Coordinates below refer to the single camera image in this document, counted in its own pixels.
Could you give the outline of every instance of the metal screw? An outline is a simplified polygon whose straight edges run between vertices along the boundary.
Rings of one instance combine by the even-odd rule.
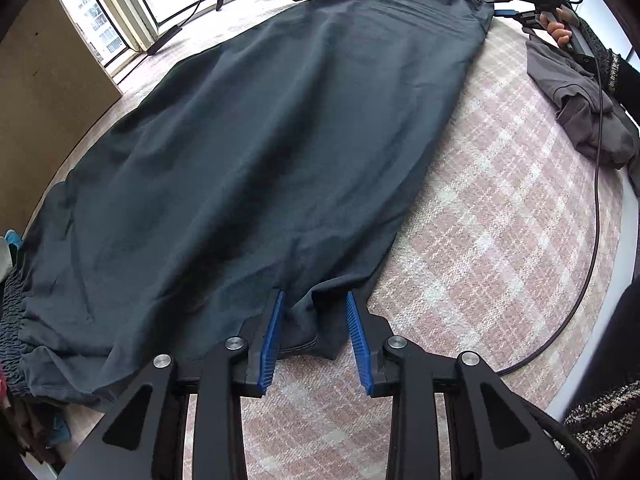
[[[404,348],[406,346],[406,339],[401,335],[393,335],[386,342],[391,346],[391,348]]]
[[[171,364],[171,356],[167,354],[160,354],[154,357],[154,366],[156,368],[167,368]]]
[[[225,346],[228,350],[239,350],[244,346],[244,339],[241,337],[230,337],[225,341]]]
[[[480,362],[480,356],[475,352],[464,352],[460,360],[467,366],[476,366]]]

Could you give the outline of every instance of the gray clothing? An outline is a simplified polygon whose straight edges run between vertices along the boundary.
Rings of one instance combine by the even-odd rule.
[[[575,149],[595,160],[600,121],[600,89],[597,79],[567,53],[535,35],[527,41],[527,73],[560,110],[556,116]],[[640,190],[638,129],[614,99],[603,92],[602,149],[600,164],[622,168]]]

